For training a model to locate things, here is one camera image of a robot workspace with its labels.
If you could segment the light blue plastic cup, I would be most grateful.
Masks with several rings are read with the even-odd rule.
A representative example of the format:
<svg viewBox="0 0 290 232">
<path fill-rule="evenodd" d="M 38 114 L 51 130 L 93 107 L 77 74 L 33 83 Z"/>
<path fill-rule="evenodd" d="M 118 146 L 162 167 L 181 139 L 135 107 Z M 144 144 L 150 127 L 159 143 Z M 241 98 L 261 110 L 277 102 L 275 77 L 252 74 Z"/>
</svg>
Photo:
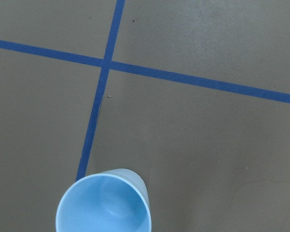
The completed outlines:
<svg viewBox="0 0 290 232">
<path fill-rule="evenodd" d="M 129 169 L 81 178 L 63 194 L 57 232 L 150 232 L 152 220 L 144 180 Z"/>
</svg>

